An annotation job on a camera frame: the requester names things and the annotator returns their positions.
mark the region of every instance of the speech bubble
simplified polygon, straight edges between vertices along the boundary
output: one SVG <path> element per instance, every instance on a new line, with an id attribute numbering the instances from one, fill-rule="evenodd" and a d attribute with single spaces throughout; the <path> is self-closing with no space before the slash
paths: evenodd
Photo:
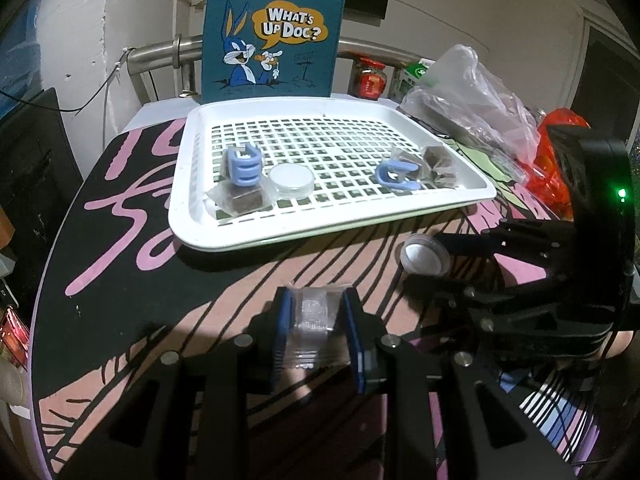
<path id="1" fill-rule="evenodd" d="M 329 30 L 324 24 L 324 16 L 315 9 L 298 7 L 285 0 L 273 0 L 263 9 L 256 10 L 251 19 L 254 32 L 264 40 L 263 50 L 276 45 L 279 41 L 300 44 L 305 41 L 324 41 Z"/>

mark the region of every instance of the white plastic tray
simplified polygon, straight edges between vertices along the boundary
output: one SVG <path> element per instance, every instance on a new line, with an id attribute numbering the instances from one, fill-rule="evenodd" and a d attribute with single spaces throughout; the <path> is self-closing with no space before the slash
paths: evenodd
<path id="1" fill-rule="evenodd" d="M 304 200 L 279 200 L 270 210 L 230 218 L 204 207 L 216 185 L 222 150 L 250 142 L 274 164 L 311 168 L 316 188 Z M 203 105 L 184 127 L 169 204 L 169 225 L 186 245 L 227 251 L 340 231 L 469 205 L 495 197 L 475 166 L 451 152 L 459 186 L 393 192 L 372 178 L 390 146 L 420 154 L 444 145 L 423 127 L 375 102 L 336 98 L 271 97 Z"/>

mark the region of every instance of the black cable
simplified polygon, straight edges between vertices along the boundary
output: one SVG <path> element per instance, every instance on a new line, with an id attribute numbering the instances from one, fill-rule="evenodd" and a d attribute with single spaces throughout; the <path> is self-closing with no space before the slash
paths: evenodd
<path id="1" fill-rule="evenodd" d="M 39 105 L 39 104 L 36 104 L 36 103 L 32 103 L 31 101 L 25 101 L 24 99 L 20 99 L 20 98 L 18 98 L 18 97 L 15 97 L 15 96 L 13 96 L 13 95 L 11 95 L 11 94 L 8 94 L 7 92 L 5 92 L 5 91 L 3 91 L 3 90 L 0 90 L 0 94 L 2 94 L 4 97 L 7 97 L 7 98 L 9 98 L 9 99 L 11 99 L 11 100 L 13 100 L 13 101 L 15 101 L 15 102 L 17 102 L 17 103 L 21 103 L 21 104 L 23 104 L 23 105 L 29 105 L 29 106 L 32 106 L 32 107 L 34 107 L 34 108 L 41 108 L 41 109 L 43 109 L 43 110 L 50 110 L 50 111 L 52 111 L 52 112 L 81 112 L 82 110 L 84 110 L 84 109 L 89 105 L 89 103 L 90 103 L 91 101 L 93 101 L 93 100 L 98 96 L 98 94 L 100 93 L 100 91 L 101 91 L 105 86 L 107 86 L 107 83 L 111 80 L 111 78 L 113 77 L 113 75 L 114 75 L 114 74 L 118 71 L 118 69 L 120 68 L 120 66 L 121 66 L 121 64 L 122 64 L 122 60 L 123 60 L 124 58 L 126 58 L 126 57 L 129 55 L 129 52 L 131 52 L 132 50 L 133 50 L 132 48 L 128 48 L 127 50 L 125 50 L 125 51 L 122 53 L 122 56 L 120 56 L 120 59 L 116 62 L 116 64 L 115 64 L 115 65 L 114 65 L 114 67 L 113 67 L 113 70 L 111 70 L 111 73 L 107 76 L 107 79 L 105 79 L 105 80 L 104 80 L 104 83 L 102 83 L 102 84 L 100 85 L 100 88 L 98 88 L 98 89 L 95 91 L 94 95 L 92 95 L 92 96 L 91 96 L 91 98 L 90 98 L 87 102 L 85 102 L 85 103 L 84 103 L 81 107 L 79 107 L 79 108 L 70 108 L 70 109 L 67 109 L 67 108 L 53 108 L 53 107 L 50 107 L 50 106 L 44 106 L 44 105 Z"/>
<path id="2" fill-rule="evenodd" d="M 156 101 L 159 101 L 160 98 L 158 97 L 158 90 L 156 90 L 156 82 L 154 81 L 154 77 L 151 73 L 151 70 L 149 70 L 149 72 L 147 72 L 149 74 L 149 78 L 151 79 L 151 85 L 154 88 L 154 94 L 156 94 Z"/>
<path id="3" fill-rule="evenodd" d="M 583 465 L 604 464 L 611 460 L 610 458 L 601 458 L 599 460 L 580 460 L 579 462 L 571 462 L 571 467 L 580 467 Z"/>

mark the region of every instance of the metal railing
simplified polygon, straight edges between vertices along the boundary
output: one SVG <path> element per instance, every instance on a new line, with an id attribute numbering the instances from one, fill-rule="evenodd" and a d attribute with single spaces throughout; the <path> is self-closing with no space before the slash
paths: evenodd
<path id="1" fill-rule="evenodd" d="M 390 46 L 373 43 L 372 41 L 356 40 L 355 38 L 340 38 L 338 43 L 338 58 L 358 59 L 366 56 L 392 66 L 394 78 L 405 66 L 417 61 L 422 56 L 399 50 Z M 158 68 L 172 66 L 181 70 L 181 97 L 194 95 L 195 72 L 194 62 L 202 59 L 202 36 L 182 37 L 177 34 L 173 41 L 164 41 L 152 45 L 136 48 L 127 57 L 129 75 L 136 75 Z"/>

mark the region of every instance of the orange object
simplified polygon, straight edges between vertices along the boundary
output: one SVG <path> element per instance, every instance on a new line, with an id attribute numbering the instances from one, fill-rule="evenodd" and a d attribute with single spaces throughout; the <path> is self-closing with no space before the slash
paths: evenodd
<path id="1" fill-rule="evenodd" d="M 14 236 L 15 228 L 0 207 L 0 249 L 7 247 Z"/>
<path id="2" fill-rule="evenodd" d="M 540 123 L 540 143 L 532 166 L 523 165 L 529 173 L 527 189 L 538 197 L 551 211 L 560 218 L 571 220 L 574 213 L 571 209 L 569 189 L 562 180 L 554 149 L 549 139 L 546 127 L 550 124 L 572 124 L 589 128 L 589 123 L 568 108 L 558 108 Z"/>

